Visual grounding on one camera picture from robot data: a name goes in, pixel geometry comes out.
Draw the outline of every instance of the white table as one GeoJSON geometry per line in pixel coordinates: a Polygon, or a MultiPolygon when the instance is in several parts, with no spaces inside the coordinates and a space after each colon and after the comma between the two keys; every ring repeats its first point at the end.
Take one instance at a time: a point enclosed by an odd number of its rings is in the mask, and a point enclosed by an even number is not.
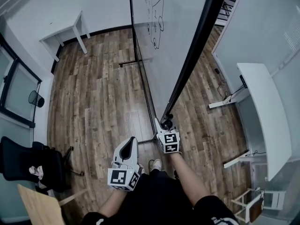
{"type": "Polygon", "coordinates": [[[79,19],[81,18],[82,26],[85,29],[86,36],[90,38],[90,34],[87,31],[87,26],[82,18],[82,11],[81,10],[74,10],[74,11],[68,11],[67,13],[56,15],[55,18],[50,20],[50,22],[47,23],[47,25],[42,26],[41,31],[41,39],[39,40],[45,49],[50,53],[50,55],[58,62],[59,58],[55,55],[55,53],[51,50],[49,45],[46,43],[46,39],[50,38],[52,36],[55,36],[57,41],[60,43],[61,46],[64,46],[64,43],[62,42],[59,33],[64,32],[68,29],[72,29],[75,33],[77,40],[85,54],[87,54],[87,50],[83,44],[83,41],[80,37],[80,34],[78,32],[78,29],[76,27],[79,19]]]}
{"type": "MultiPolygon", "coordinates": [[[[292,146],[287,118],[284,107],[274,81],[266,66],[261,63],[238,63],[253,99],[266,148],[266,155],[250,155],[250,151],[240,157],[224,164],[228,168],[237,162],[264,162],[268,166],[268,181],[270,181],[284,166],[292,155],[292,146]]],[[[247,97],[247,91],[243,90],[236,96],[226,99],[224,102],[210,104],[209,107],[223,106],[229,103],[240,102],[247,97]]]]}

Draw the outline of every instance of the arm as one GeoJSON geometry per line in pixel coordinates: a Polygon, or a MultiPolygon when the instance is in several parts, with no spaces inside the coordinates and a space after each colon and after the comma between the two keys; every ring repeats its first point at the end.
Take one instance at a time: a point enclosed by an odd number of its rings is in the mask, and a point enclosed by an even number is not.
{"type": "Polygon", "coordinates": [[[189,168],[183,157],[178,152],[172,153],[170,156],[183,191],[189,198],[192,205],[195,206],[201,198],[208,196],[209,193],[200,178],[192,169],[189,168]]]}
{"type": "Polygon", "coordinates": [[[99,213],[106,216],[107,218],[117,214],[126,195],[127,192],[115,189],[112,192],[111,196],[102,205],[102,207],[99,210],[99,213]]]}

